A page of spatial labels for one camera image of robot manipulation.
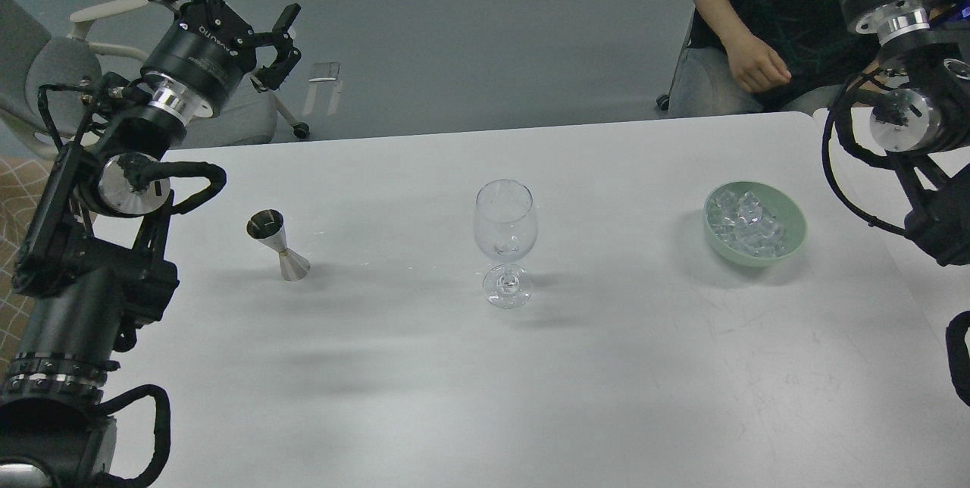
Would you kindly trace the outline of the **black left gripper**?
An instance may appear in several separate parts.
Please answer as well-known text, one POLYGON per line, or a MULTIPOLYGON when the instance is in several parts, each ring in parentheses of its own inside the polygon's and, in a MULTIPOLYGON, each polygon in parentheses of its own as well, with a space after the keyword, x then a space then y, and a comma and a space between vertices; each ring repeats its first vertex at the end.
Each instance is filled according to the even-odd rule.
POLYGON ((217 117, 249 73, 260 91, 277 90, 302 53, 289 31, 302 10, 290 4, 270 32, 254 33, 222 0, 146 0, 173 11, 174 22, 141 67, 155 84, 166 77, 187 87, 203 100, 203 117, 217 117), (276 50, 270 64, 257 67, 256 51, 276 50))

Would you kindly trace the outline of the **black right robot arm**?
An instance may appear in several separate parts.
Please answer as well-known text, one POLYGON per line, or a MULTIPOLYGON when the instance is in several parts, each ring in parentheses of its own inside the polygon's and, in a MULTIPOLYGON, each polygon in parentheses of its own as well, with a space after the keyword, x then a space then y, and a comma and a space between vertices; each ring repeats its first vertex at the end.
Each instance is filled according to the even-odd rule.
POLYGON ((949 0, 837 0, 846 29, 876 36, 878 69, 849 78, 828 109, 822 170, 829 187, 870 227, 903 236, 940 266, 969 261, 969 174, 949 175, 935 153, 968 146, 968 22, 948 18, 949 0), (839 187, 829 142, 874 169, 894 172, 909 202, 901 227, 853 204, 839 187))

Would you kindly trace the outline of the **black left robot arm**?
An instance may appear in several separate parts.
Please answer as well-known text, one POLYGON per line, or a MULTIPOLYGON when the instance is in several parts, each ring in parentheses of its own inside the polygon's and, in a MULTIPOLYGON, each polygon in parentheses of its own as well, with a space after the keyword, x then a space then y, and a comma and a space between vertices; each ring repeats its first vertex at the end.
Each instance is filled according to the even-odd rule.
POLYGON ((165 259, 174 215, 200 208, 225 171, 167 162, 189 125, 216 117, 242 81, 277 90, 301 59, 287 5, 257 32, 224 0, 155 2, 173 23, 150 54, 98 48, 75 16, 69 36, 18 49, 2 66, 2 110, 44 133, 53 166, 14 261, 11 290, 34 299, 2 378, 4 487, 149 487, 172 446, 172 408, 145 384, 104 399, 112 353, 136 345, 179 286, 165 259))

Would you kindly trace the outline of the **person's bare hand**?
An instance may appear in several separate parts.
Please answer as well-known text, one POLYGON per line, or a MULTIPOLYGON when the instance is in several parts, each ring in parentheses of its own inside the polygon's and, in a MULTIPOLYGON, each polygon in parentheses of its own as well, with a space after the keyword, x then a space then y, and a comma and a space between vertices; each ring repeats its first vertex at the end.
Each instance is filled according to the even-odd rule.
POLYGON ((776 50, 752 33, 726 38, 723 46, 731 76, 748 93, 766 93, 793 78, 776 50))

